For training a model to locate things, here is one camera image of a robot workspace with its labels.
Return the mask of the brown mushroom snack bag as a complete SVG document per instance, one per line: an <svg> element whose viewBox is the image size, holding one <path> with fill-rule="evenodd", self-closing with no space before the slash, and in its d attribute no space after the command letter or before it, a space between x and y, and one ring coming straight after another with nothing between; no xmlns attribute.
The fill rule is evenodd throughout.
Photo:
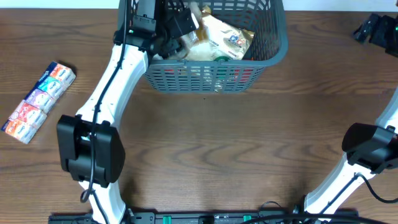
<svg viewBox="0 0 398 224"><path fill-rule="evenodd" d="M198 37L200 29L190 32L189 34L181 36L177 39L180 48L176 53L171 53L169 56L154 55L154 60L191 60L191 61L205 61L210 58L210 46L208 42L200 41Z"/></svg>

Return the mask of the gold rice bag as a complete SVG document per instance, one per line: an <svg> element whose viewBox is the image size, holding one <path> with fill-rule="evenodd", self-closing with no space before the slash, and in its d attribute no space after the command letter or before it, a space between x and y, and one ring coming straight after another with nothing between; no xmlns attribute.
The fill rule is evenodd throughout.
<svg viewBox="0 0 398 224"><path fill-rule="evenodd" d="M243 59L252 43L254 32L238 29L217 19L208 6L204 6L202 10L196 9L195 12L201 13L198 37L210 46L210 58L206 61L215 61L220 56L227 56L230 60Z"/></svg>

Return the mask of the orange spaghetti packet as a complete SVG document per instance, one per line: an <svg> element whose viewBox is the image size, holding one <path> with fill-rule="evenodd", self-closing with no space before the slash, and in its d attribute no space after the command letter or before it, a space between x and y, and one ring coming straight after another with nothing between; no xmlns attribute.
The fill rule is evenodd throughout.
<svg viewBox="0 0 398 224"><path fill-rule="evenodd" d="M227 67L225 80L216 84L216 72L220 67ZM241 64L235 60L227 62L167 60L154 69L152 74L161 89L168 91L243 91L251 86L264 71L252 62Z"/></svg>

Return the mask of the green lid spice jar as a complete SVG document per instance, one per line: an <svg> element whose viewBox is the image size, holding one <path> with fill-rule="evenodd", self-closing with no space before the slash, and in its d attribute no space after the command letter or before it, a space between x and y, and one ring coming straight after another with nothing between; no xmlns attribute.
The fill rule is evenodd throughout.
<svg viewBox="0 0 398 224"><path fill-rule="evenodd" d="M227 56L220 56L215 58L216 62L227 62L230 58ZM216 84L221 85L224 82L227 74L227 67L220 67L216 72Z"/></svg>

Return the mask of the grey plastic basket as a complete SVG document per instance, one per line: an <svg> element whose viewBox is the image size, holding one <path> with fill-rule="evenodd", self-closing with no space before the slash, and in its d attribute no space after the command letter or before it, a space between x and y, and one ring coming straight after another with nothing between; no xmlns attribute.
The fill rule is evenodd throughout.
<svg viewBox="0 0 398 224"><path fill-rule="evenodd" d="M254 32L252 43L243 59L235 60L241 64L252 62L256 67L273 66L280 62L287 53L288 41L285 26L285 13L281 1L187 1L192 9L202 10L208 6L212 15L238 29ZM152 58L149 68L144 74L149 84L156 90L167 93L237 93L241 91L168 91L161 89L153 76L154 69L163 65L167 60L154 60Z"/></svg>

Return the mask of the multicolour tissue pack row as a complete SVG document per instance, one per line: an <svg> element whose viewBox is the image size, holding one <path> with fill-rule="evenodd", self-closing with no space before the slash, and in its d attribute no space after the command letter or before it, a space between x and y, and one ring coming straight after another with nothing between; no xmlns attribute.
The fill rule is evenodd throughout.
<svg viewBox="0 0 398 224"><path fill-rule="evenodd" d="M51 62L31 91L1 126L1 131L28 144L75 78L76 75L71 68Z"/></svg>

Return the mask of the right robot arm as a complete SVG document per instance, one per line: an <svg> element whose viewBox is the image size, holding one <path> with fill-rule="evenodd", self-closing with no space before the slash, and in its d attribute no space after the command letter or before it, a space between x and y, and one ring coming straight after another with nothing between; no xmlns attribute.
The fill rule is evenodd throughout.
<svg viewBox="0 0 398 224"><path fill-rule="evenodd" d="M368 41L397 56L397 18L371 14L354 32L353 38ZM343 155L326 179L303 201L310 214L334 214L362 184L384 170L397 168L397 95L394 94L375 124L354 123L347 130Z"/></svg>

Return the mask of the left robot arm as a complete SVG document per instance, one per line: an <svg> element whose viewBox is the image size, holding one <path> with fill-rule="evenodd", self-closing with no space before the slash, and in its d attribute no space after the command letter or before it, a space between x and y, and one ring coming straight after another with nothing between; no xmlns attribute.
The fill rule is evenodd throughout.
<svg viewBox="0 0 398 224"><path fill-rule="evenodd" d="M172 1L121 1L108 66L85 104L57 123L60 165L83 188L93 223L128 223L119 177L125 150L119 127L125 107L154 56L179 51L180 37L199 28L191 7Z"/></svg>

